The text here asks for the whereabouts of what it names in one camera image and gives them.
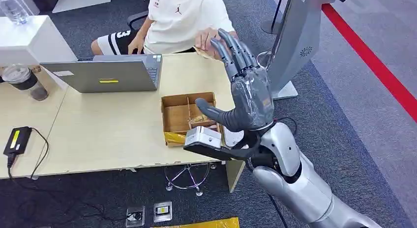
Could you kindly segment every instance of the floor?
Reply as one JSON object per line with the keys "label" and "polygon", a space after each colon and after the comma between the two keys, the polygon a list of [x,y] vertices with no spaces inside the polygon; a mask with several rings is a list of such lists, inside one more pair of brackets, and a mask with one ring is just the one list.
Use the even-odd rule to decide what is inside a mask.
{"label": "floor", "polygon": [[[239,37],[253,52],[270,49],[273,37],[263,33],[259,23],[273,16],[274,1],[224,1]],[[412,90],[417,88],[413,79],[417,76],[416,55],[407,52],[415,45],[416,24],[407,18],[407,14],[415,14],[412,10],[415,4],[407,0],[363,1],[367,1],[369,7],[360,8],[362,10],[350,3],[334,6],[416,95],[416,89]],[[50,16],[74,53],[78,57],[88,57],[91,56],[89,44],[93,39],[126,29],[125,18],[144,9],[146,4],[142,0],[112,0],[108,4]],[[290,116],[297,121],[296,141],[300,149],[314,163],[315,170],[333,192],[348,205],[370,216],[384,228],[417,227],[414,192],[417,188],[416,123],[325,17],[321,36],[321,50],[293,80],[300,95],[276,101],[274,115]],[[123,227],[123,222],[112,224],[97,217],[82,217],[73,210],[65,212],[63,207],[71,203],[69,198],[73,196],[105,206],[107,214],[112,217],[122,216],[128,206],[143,204],[150,208],[156,201],[172,200],[177,211],[174,219],[162,224],[153,224],[149,219],[146,227],[233,216],[239,217],[242,228],[283,227],[268,197],[253,181],[250,172],[243,172],[235,192],[229,194],[225,168],[220,165],[210,172],[203,185],[202,197],[196,197],[194,191],[165,191],[162,168],[141,169],[137,173],[108,171],[50,176],[40,178],[37,183],[66,190],[68,194],[63,194],[60,197],[62,203],[59,203],[48,194],[28,193],[2,180],[1,227]],[[30,208],[34,204],[38,205],[36,216],[31,216],[33,209],[30,211]],[[289,227],[306,227],[278,204]],[[76,203],[75,207],[82,215],[93,212],[81,203]],[[73,221],[58,224],[72,216],[76,217]]]}
{"label": "floor", "polygon": [[[358,0],[334,8],[417,97],[417,0]],[[313,64],[384,178],[417,224],[417,124],[323,15]]]}

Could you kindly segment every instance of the number 3 on shorts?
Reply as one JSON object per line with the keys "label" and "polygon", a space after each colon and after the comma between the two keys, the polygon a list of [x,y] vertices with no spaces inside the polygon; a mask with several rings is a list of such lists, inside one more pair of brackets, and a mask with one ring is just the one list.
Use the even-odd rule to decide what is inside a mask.
{"label": "number 3 on shorts", "polygon": [[124,32],[118,32],[117,34],[118,38],[122,38],[124,36],[130,35],[130,30],[124,31]]}

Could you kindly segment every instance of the black cable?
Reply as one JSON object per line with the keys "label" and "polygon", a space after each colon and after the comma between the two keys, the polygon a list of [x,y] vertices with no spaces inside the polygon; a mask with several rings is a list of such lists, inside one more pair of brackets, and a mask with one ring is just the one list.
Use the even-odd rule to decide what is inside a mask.
{"label": "black cable", "polygon": [[[246,165],[246,168],[248,168],[248,170],[249,170],[249,171],[253,172],[253,165],[252,165],[252,162],[251,162],[250,160],[246,160],[245,165]],[[285,218],[284,218],[284,216],[282,215],[281,210],[279,210],[279,207],[278,207],[278,205],[276,204],[275,200],[273,199],[272,195],[271,195],[271,194],[269,194],[268,192],[267,192],[267,194],[268,194],[268,197],[269,197],[269,199],[271,200],[272,204],[274,205],[275,210],[276,210],[276,212],[278,213],[279,218],[280,218],[280,219],[281,219],[281,221],[282,221],[282,224],[284,224],[284,227],[285,227],[285,228],[288,228],[288,226],[287,226],[287,222],[285,221]]]}
{"label": "black cable", "polygon": [[[38,161],[35,164],[35,168],[33,169],[32,173],[30,175],[30,179],[33,178],[34,174],[36,173],[36,170],[39,168],[39,166],[42,164],[42,162],[44,161],[44,159],[46,158],[46,156],[49,153],[49,142],[46,140],[46,138],[37,129],[35,129],[33,127],[31,127],[31,129],[34,130],[34,131],[36,131],[43,138],[43,140],[46,143],[46,151],[45,151],[45,153],[43,155],[42,155],[42,152],[43,151],[41,151],[41,153],[39,155],[39,158],[38,158]],[[35,184],[35,182],[33,180],[32,180],[32,182],[35,184],[34,187],[28,187],[26,185],[20,184],[17,180],[15,180],[13,178],[12,174],[11,174],[11,167],[12,167],[12,165],[13,165],[13,163],[14,163],[15,160],[16,160],[16,154],[10,154],[8,156],[8,159],[7,159],[7,173],[8,173],[9,179],[11,181],[13,181],[16,185],[18,185],[19,187],[21,187],[21,188],[23,188],[25,190],[30,190],[30,191],[34,191],[34,192],[47,193],[49,195],[49,197],[52,198],[52,200],[54,200],[57,203],[63,205],[63,202],[60,201],[58,199],[58,197],[56,195],[54,195],[53,193],[66,194],[65,191],[61,191],[61,190],[50,190],[50,189],[39,188]],[[102,205],[100,205],[101,208],[99,208],[96,205],[87,203],[87,202],[85,202],[82,199],[77,198],[77,197],[72,197],[71,199],[73,199],[72,204],[67,207],[67,209],[65,210],[65,213],[68,213],[70,210],[73,210],[75,208],[75,206],[77,205],[77,203],[82,204],[82,205],[85,205],[87,207],[94,208],[97,211],[97,213],[94,213],[94,214],[82,214],[80,211],[77,211],[76,210],[76,214],[78,215],[78,217],[86,217],[86,218],[87,217],[99,217],[101,220],[110,221],[110,222],[114,223],[114,222],[117,222],[117,221],[124,221],[129,216],[131,216],[132,214],[134,214],[134,213],[127,214],[123,218],[112,218],[112,217],[106,215],[106,213],[105,213],[106,212],[105,211],[105,207],[102,206]],[[25,216],[26,214],[25,214],[25,212],[22,212],[22,209],[23,209],[23,207],[25,205],[27,207],[28,204],[30,204],[30,203],[32,204],[32,207],[31,207],[32,208],[32,212],[28,216]],[[59,222],[59,221],[46,221],[46,220],[34,219],[33,217],[35,216],[35,212],[36,212],[37,206],[38,206],[38,203],[36,201],[34,201],[34,200],[27,200],[27,201],[21,203],[18,206],[18,208],[17,208],[18,209],[18,214],[20,214],[20,217],[25,222],[48,223],[48,224],[51,224],[51,225],[59,225],[59,226],[68,224],[70,222],[73,222],[73,221],[75,221],[78,218],[76,215],[74,215],[70,219],[65,220],[63,222]]]}
{"label": "black cable", "polygon": [[279,1],[278,1],[278,5],[277,5],[277,7],[276,7],[276,11],[275,11],[274,19],[272,20],[272,24],[271,24],[271,31],[273,31],[273,27],[274,27],[274,25],[275,25],[275,21],[276,21],[276,16],[278,15],[278,12],[279,12],[279,7],[281,7],[281,2],[282,2],[282,0],[279,0]]}
{"label": "black cable", "polygon": [[293,135],[296,135],[297,134],[297,122],[294,119],[287,116],[287,117],[282,117],[282,118],[275,118],[274,120],[275,121],[282,121],[284,119],[291,120],[294,123],[295,130],[293,132]]}
{"label": "black cable", "polygon": [[45,151],[45,153],[43,154],[43,157],[42,157],[42,159],[39,161],[39,162],[37,162],[36,163],[36,166],[35,166],[35,169],[33,169],[33,171],[32,171],[32,174],[30,175],[30,179],[32,179],[32,177],[33,177],[33,175],[35,174],[35,172],[36,172],[36,170],[38,169],[38,167],[41,165],[41,163],[43,162],[43,160],[45,159],[45,157],[46,157],[46,155],[48,155],[48,152],[49,152],[49,143],[48,143],[48,141],[46,140],[46,138],[36,129],[36,128],[33,128],[33,127],[31,127],[31,129],[32,130],[35,130],[37,133],[38,133],[38,135],[40,135],[42,138],[43,138],[43,140],[45,141],[45,143],[46,143],[46,151]]}
{"label": "black cable", "polygon": [[276,210],[276,212],[277,212],[277,213],[278,213],[278,215],[279,215],[279,218],[281,218],[282,224],[284,224],[284,227],[285,227],[285,228],[288,228],[288,226],[287,226],[287,222],[285,222],[284,216],[282,215],[281,210],[279,210],[279,207],[278,207],[278,205],[276,204],[275,200],[273,199],[273,197],[272,197],[269,193],[268,193],[268,197],[269,197],[269,199],[271,200],[272,204],[274,205],[275,210]]}

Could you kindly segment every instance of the plastic bottle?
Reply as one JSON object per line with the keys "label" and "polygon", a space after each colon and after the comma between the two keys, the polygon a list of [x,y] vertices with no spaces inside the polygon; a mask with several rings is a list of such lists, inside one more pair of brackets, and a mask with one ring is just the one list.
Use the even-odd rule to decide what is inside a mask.
{"label": "plastic bottle", "polygon": [[15,24],[25,24],[29,14],[16,0],[0,0],[0,9]]}

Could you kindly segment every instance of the white pedestal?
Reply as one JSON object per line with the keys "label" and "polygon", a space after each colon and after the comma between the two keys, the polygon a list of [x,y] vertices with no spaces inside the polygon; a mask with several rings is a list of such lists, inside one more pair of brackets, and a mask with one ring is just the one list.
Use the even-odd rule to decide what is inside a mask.
{"label": "white pedestal", "polygon": [[77,8],[88,7],[101,3],[108,3],[111,0],[58,0],[53,13],[59,13]]}
{"label": "white pedestal", "polygon": [[279,92],[272,93],[273,99],[293,98],[298,95],[293,83],[289,81]]}
{"label": "white pedestal", "polygon": [[[7,17],[0,17],[0,27],[0,66],[77,61],[49,16],[30,16],[28,23],[23,25],[15,25]],[[61,87],[67,86],[49,74]]]}

